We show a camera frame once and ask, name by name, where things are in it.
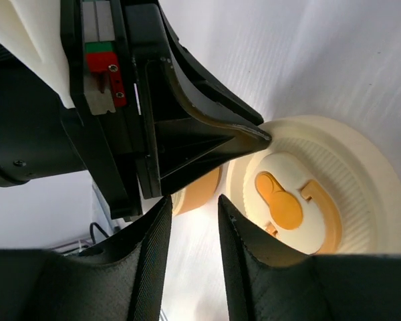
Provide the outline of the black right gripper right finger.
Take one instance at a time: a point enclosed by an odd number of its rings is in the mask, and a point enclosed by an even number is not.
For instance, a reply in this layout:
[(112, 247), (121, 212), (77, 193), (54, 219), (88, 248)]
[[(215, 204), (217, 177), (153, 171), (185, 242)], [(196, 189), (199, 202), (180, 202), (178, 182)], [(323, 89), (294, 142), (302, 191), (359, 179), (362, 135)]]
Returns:
[(306, 255), (224, 195), (218, 221), (231, 320), (401, 320), (401, 255)]

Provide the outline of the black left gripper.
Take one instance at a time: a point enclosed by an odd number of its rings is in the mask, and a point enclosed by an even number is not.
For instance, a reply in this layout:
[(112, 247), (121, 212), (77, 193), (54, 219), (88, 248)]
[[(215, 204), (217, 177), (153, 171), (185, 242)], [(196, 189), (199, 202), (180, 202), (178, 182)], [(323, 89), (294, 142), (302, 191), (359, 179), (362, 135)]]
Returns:
[(144, 63), (136, 45), (162, 17), (157, 1), (62, 1), (60, 37), (74, 109), (62, 124), (113, 219), (170, 195), (227, 161), (261, 151), (263, 119), (212, 98), (180, 66)]

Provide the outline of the cream lid yellow handle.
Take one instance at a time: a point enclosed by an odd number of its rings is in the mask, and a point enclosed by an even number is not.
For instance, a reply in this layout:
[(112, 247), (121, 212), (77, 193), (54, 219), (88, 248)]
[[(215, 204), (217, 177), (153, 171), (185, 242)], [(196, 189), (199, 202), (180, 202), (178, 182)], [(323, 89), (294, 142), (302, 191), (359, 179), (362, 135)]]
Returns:
[(353, 128), (321, 116), (266, 122), (271, 144), (229, 163), (226, 196), (306, 254), (401, 253), (401, 182)]

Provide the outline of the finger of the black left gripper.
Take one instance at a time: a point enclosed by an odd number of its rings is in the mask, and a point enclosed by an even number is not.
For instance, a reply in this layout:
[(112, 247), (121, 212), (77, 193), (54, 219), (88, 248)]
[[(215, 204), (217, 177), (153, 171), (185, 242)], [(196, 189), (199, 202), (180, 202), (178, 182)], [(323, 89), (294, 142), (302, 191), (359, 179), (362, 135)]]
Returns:
[(222, 104), (256, 126), (262, 124), (264, 120), (260, 113), (231, 92), (180, 44), (179, 38), (168, 22), (159, 1), (123, 1), (125, 7), (146, 4), (154, 4), (159, 8), (172, 53), (191, 83), (212, 101)]

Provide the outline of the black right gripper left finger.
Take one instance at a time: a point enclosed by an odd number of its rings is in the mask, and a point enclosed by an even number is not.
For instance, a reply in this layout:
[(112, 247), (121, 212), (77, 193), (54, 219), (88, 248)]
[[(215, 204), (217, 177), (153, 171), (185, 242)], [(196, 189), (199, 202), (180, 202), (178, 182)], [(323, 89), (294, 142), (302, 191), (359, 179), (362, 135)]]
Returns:
[(77, 255), (0, 249), (0, 320), (157, 320), (172, 201)]

